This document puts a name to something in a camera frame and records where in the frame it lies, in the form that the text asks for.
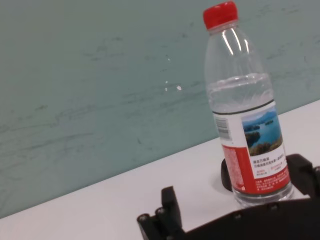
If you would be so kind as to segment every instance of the bottle neck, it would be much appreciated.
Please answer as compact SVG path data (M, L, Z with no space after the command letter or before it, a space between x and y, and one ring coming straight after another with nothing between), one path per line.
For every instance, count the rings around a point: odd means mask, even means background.
M238 20L229 21L219 26L215 26L208 30L209 35L212 36L214 34L220 33L226 29L236 28L238 26Z

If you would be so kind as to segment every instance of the barcode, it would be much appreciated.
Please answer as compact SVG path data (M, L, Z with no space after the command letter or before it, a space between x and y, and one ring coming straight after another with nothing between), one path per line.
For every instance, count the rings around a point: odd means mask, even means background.
M221 139L229 140L231 141L232 138L230 136L229 126L228 126L228 120L226 118L215 118L216 127L219 132L219 137Z

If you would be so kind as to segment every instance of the plastic bottle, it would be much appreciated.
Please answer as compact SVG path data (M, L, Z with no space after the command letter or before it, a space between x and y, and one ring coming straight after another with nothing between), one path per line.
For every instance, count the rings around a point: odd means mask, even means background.
M209 32L204 75L235 199L243 206L293 195L269 75L238 28L234 2L203 12Z

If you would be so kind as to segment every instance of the green wall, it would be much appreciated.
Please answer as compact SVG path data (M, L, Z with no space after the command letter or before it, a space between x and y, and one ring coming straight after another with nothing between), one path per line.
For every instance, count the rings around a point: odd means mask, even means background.
M236 2L279 111L320 99L320 1ZM217 3L2 0L0 217L216 138L202 12Z

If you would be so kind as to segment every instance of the red label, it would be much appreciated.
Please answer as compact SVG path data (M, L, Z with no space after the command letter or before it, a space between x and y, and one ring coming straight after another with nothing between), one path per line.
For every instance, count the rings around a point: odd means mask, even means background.
M290 182L287 166L274 175L255 179L246 147L222 145L222 148L231 184L237 191L246 194L268 194L285 187Z

